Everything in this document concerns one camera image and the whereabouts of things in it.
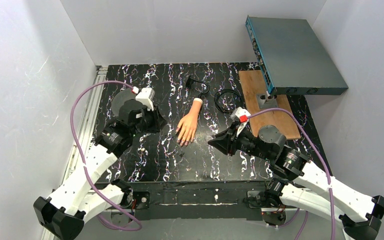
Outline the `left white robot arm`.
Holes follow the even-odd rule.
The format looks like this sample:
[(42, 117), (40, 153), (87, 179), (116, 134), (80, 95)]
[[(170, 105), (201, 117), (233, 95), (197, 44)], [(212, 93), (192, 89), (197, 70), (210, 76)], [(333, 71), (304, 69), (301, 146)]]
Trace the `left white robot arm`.
[(94, 138), (89, 156), (60, 187), (33, 203), (42, 227), (60, 240), (74, 240), (86, 222), (109, 207), (121, 208), (132, 188), (114, 180), (104, 189), (95, 186), (101, 175), (133, 144), (138, 134), (156, 134), (167, 124), (159, 107), (129, 99)]

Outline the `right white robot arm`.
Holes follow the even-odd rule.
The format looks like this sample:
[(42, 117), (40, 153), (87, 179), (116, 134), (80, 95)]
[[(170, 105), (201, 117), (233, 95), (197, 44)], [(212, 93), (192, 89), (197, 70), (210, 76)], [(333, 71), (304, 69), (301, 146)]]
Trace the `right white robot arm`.
[(225, 155), (242, 151), (264, 159), (276, 175), (264, 192), (273, 204), (293, 206), (333, 220), (354, 240), (374, 240), (384, 216), (384, 197), (352, 189), (299, 151), (286, 145), (286, 137), (273, 125), (254, 136), (234, 122), (213, 136), (208, 144)]

